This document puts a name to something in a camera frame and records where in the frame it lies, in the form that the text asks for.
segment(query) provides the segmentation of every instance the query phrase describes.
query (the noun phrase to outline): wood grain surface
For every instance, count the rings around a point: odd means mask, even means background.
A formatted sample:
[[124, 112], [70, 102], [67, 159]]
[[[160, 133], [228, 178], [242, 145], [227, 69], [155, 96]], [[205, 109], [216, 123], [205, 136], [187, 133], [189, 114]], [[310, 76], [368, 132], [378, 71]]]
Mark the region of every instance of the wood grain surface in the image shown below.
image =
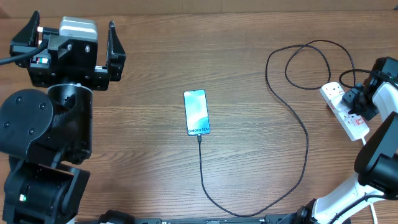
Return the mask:
[[0, 18], [393, 10], [397, 0], [0, 0]]
[[[93, 155], [79, 168], [91, 177], [79, 220], [108, 209], [136, 217], [230, 217], [215, 207], [200, 185], [198, 144], [185, 127], [183, 92], [205, 89], [211, 134], [203, 137], [203, 171], [208, 193], [220, 205], [252, 213], [286, 193], [298, 180], [305, 135], [292, 113], [275, 98], [264, 79], [275, 49], [328, 39], [345, 46], [357, 68], [370, 69], [379, 57], [398, 58], [398, 13], [291, 12], [179, 16], [93, 17], [99, 29], [98, 64], [104, 64], [108, 22], [114, 19], [127, 53], [122, 80], [94, 98]], [[3, 19], [0, 57], [26, 19]], [[58, 27], [60, 18], [42, 19]], [[332, 69], [332, 80], [350, 69], [337, 46], [318, 43]], [[290, 213], [330, 193], [353, 173], [362, 147], [352, 142], [318, 90], [300, 90], [284, 77], [293, 53], [275, 54], [269, 64], [274, 90], [303, 120], [309, 134], [307, 170], [302, 183], [267, 213]], [[288, 67], [298, 85], [327, 81], [326, 65], [304, 50]], [[361, 82], [367, 75], [358, 74]], [[352, 83], [352, 77], [346, 82]], [[31, 88], [26, 70], [0, 69], [0, 101]], [[369, 138], [380, 125], [375, 117]], [[0, 154], [0, 184], [9, 172]], [[380, 223], [396, 223], [398, 203], [375, 204]], [[369, 208], [353, 223], [372, 223]]]

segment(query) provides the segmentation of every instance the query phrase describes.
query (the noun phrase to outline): green led light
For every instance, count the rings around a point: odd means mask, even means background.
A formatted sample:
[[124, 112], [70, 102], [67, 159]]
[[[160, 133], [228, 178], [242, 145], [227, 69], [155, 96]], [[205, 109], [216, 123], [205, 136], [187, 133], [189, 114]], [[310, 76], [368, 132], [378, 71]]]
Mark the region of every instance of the green led light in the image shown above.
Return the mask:
[[37, 58], [37, 63], [48, 63], [49, 60], [47, 58]]
[[19, 201], [20, 201], [20, 202], [26, 202], [26, 196], [23, 195], [23, 194], [20, 194], [20, 195], [19, 195]]

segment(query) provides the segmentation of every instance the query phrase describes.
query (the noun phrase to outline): power cord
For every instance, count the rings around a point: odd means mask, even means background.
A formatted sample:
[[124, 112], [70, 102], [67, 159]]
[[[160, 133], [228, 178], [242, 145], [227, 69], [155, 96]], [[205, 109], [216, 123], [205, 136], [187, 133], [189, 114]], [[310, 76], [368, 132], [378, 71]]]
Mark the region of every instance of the power cord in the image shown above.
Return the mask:
[[49, 44], [49, 40], [43, 40], [39, 47], [37, 47], [36, 49], [34, 49], [30, 52], [16, 55], [16, 56], [9, 57], [9, 58], [0, 59], [0, 65], [5, 65], [8, 63], [17, 62], [20, 60], [25, 60], [25, 59], [31, 58], [31, 57], [39, 54], [40, 52], [42, 52], [48, 46], [48, 44]]
[[373, 217], [373, 223], [378, 224], [376, 210], [374, 209], [373, 203], [370, 204], [370, 207], [371, 207], [371, 212], [372, 212], [372, 217]]
[[351, 69], [351, 70], [347, 70], [345, 72], [343, 72], [339, 77], [338, 77], [338, 81], [341, 83], [342, 86], [345, 86], [347, 88], [355, 88], [355, 89], [362, 89], [363, 87], [359, 87], [359, 86], [350, 86], [347, 85], [345, 83], [343, 83], [343, 81], [341, 80], [343, 78], [343, 76], [345, 76], [346, 74], [350, 73], [350, 72], [363, 72], [363, 73], [368, 73], [373, 77], [376, 78], [380, 78], [381, 80], [390, 83], [393, 87], [395, 87], [398, 90], [398, 86], [397, 86], [397, 80], [392, 77], [392, 76], [384, 76], [382, 75], [382, 73], [379, 73], [380, 71], [369, 71], [369, 70], [364, 70], [364, 69]]
[[362, 144], [363, 144], [363, 145], [366, 145], [366, 140], [365, 140], [365, 138], [361, 138], [361, 140], [362, 140]]
[[330, 70], [330, 66], [329, 66], [328, 60], [326, 59], [325, 55], [322, 53], [321, 50], [319, 50], [318, 48], [316, 48], [316, 47], [310, 45], [311, 43], [314, 43], [314, 42], [328, 42], [328, 43], [331, 43], [331, 44], [335, 44], [335, 45], [339, 46], [340, 48], [342, 48], [342, 49], [347, 53], [347, 55], [348, 55], [348, 57], [349, 57], [349, 59], [350, 59], [352, 68], [353, 68], [354, 85], [355, 85], [355, 67], [354, 67], [353, 59], [352, 59], [351, 55], [349, 54], [349, 52], [348, 52], [343, 46], [341, 46], [340, 44], [337, 44], [337, 43], [335, 43], [335, 42], [332, 42], [332, 41], [329, 41], [329, 40], [313, 40], [313, 41], [311, 41], [311, 42], [309, 42], [309, 43], [307, 43], [307, 44], [291, 45], [291, 46], [288, 46], [288, 47], [283, 47], [283, 48], [281, 48], [281, 49], [277, 49], [277, 50], [273, 51], [273, 52], [268, 56], [267, 64], [266, 64], [266, 71], [265, 71], [267, 86], [269, 87], [269, 89], [270, 89], [270, 91], [272, 92], [272, 94], [274, 94], [286, 107], [288, 107], [288, 109], [289, 109], [289, 110], [293, 113], [293, 115], [296, 117], [297, 121], [300, 123], [301, 127], [302, 127], [303, 130], [304, 130], [305, 139], [306, 139], [306, 142], [307, 142], [307, 146], [306, 146], [306, 150], [305, 150], [305, 158], [304, 158], [304, 164], [303, 164], [302, 173], [301, 173], [300, 178], [298, 179], [297, 183], [296, 183], [287, 193], [285, 193], [283, 196], [281, 196], [280, 198], [278, 198], [277, 200], [275, 200], [274, 202], [272, 202], [271, 204], [269, 204], [269, 205], [266, 206], [265, 208], [259, 210], [258, 212], [255, 212], [255, 213], [253, 213], [253, 214], [249, 214], [249, 215], [240, 215], [240, 214], [233, 213], [233, 212], [231, 212], [231, 211], [229, 211], [229, 210], [223, 208], [221, 205], [217, 204], [217, 203], [208, 195], [208, 193], [207, 193], [207, 191], [206, 191], [206, 188], [205, 188], [205, 185], [204, 185], [204, 183], [203, 183], [203, 171], [202, 171], [202, 163], [201, 163], [201, 135], [198, 135], [198, 143], [199, 143], [199, 164], [200, 164], [200, 180], [201, 180], [201, 186], [202, 186], [203, 191], [204, 191], [204, 193], [206, 194], [207, 198], [208, 198], [214, 205], [216, 205], [218, 208], [220, 208], [222, 211], [224, 211], [224, 212], [226, 212], [226, 213], [228, 213], [228, 214], [230, 214], [230, 215], [234, 215], [234, 216], [236, 216], [236, 217], [253, 217], [253, 216], [255, 216], [255, 215], [258, 215], [258, 214], [262, 213], [263, 211], [267, 210], [269, 207], [271, 207], [271, 206], [275, 205], [276, 203], [278, 203], [279, 201], [281, 201], [283, 198], [285, 198], [286, 196], [288, 196], [288, 194], [290, 194], [291, 192], [293, 192], [293, 191], [297, 188], [297, 186], [299, 186], [299, 184], [301, 183], [301, 181], [302, 181], [302, 179], [303, 179], [303, 176], [304, 176], [305, 166], [307, 165], [307, 158], [308, 158], [308, 132], [307, 132], [307, 129], [305, 128], [305, 126], [304, 126], [302, 120], [301, 120], [300, 117], [297, 115], [297, 113], [293, 110], [293, 108], [291, 108], [291, 107], [289, 106], [289, 104], [287, 104], [287, 103], [286, 103], [280, 96], [278, 96], [278, 94], [276, 94], [276, 92], [271, 88], [271, 85], [269, 84], [269, 81], [268, 81], [268, 64], [269, 64], [269, 60], [270, 60], [271, 56], [272, 56], [274, 53], [279, 52], [279, 51], [281, 51], [281, 50], [285, 50], [285, 49], [300, 47], [298, 50], [296, 50], [296, 52], [294, 52], [294, 54], [290, 57], [289, 61], [287, 62], [287, 65], [286, 65], [286, 67], [285, 67], [285, 77], [286, 77], [287, 81], [288, 81], [290, 84], [292, 84], [293, 86], [296, 86], [297, 88], [301, 88], [301, 89], [303, 89], [303, 90], [317, 90], [317, 89], [320, 89], [322, 86], [318, 86], [318, 87], [302, 87], [302, 86], [298, 86], [298, 85], [294, 84], [293, 82], [291, 82], [291, 81], [289, 80], [288, 76], [287, 76], [287, 67], [288, 67], [288, 65], [289, 65], [289, 63], [290, 63], [290, 61], [291, 61], [291, 59], [292, 59], [294, 56], [296, 56], [303, 48], [305, 48], [305, 47], [310, 47], [310, 48], [316, 50], [317, 52], [319, 52], [319, 53], [321, 54], [321, 56], [323, 57], [323, 59], [324, 59], [324, 61], [325, 61], [325, 63], [326, 63], [326, 66], [328, 67], [328, 81], [327, 81], [326, 83], [330, 82], [330, 79], [331, 79], [331, 70]]

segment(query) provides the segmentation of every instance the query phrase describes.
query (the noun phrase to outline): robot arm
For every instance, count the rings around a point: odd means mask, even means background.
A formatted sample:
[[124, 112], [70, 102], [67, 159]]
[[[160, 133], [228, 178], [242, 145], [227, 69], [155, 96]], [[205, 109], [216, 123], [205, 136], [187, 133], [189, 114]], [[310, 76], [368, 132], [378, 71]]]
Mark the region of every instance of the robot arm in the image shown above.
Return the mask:
[[398, 61], [379, 58], [372, 74], [343, 96], [349, 113], [370, 120], [380, 113], [382, 125], [359, 152], [355, 173], [332, 193], [300, 208], [291, 223], [344, 223], [358, 211], [384, 199], [398, 195]]
[[47, 94], [18, 91], [0, 107], [0, 151], [9, 154], [11, 167], [2, 219], [73, 223], [90, 173], [61, 162], [81, 164], [90, 158], [93, 90], [120, 81], [126, 54], [113, 21], [106, 65], [97, 66], [94, 21], [64, 17], [53, 29], [39, 27], [39, 19], [34, 12], [13, 38], [11, 58], [1, 60], [26, 68], [33, 86], [48, 88]]

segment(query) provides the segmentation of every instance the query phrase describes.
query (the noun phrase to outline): smartphone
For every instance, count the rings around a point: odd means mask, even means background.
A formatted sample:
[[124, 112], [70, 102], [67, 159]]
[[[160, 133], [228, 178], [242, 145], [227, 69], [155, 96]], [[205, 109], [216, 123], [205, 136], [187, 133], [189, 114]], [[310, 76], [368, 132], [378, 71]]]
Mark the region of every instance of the smartphone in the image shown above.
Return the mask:
[[210, 123], [205, 91], [186, 91], [184, 93], [184, 103], [188, 135], [209, 134]]

